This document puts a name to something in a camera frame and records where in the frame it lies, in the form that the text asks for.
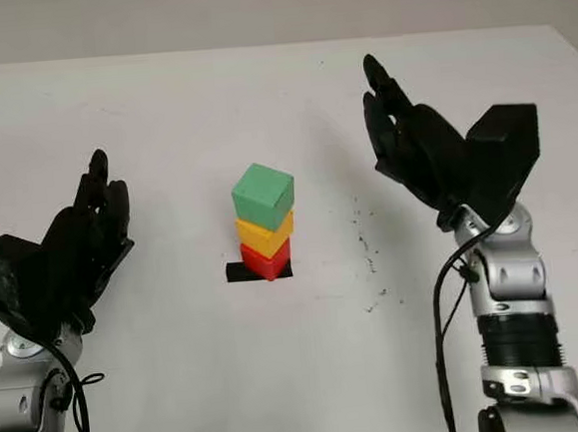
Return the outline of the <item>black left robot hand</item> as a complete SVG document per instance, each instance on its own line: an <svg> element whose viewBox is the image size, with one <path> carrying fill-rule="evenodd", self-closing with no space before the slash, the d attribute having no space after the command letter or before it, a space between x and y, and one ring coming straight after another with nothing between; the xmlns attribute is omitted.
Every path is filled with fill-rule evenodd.
<svg viewBox="0 0 578 432"><path fill-rule="evenodd" d="M48 263L47 312L81 334L95 326L92 307L133 246L128 186L109 179L103 150L96 150L90 161L72 205L59 211L42 242Z"/></svg>

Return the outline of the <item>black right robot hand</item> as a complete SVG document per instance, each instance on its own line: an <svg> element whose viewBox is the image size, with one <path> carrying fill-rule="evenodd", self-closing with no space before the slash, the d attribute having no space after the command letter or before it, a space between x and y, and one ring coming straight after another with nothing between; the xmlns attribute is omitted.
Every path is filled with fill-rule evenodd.
<svg viewBox="0 0 578 432"><path fill-rule="evenodd" d="M362 61L370 86L362 97L364 122L375 169L437 210L441 230L453 230L472 182L463 138L435 109L411 103L373 55Z"/></svg>

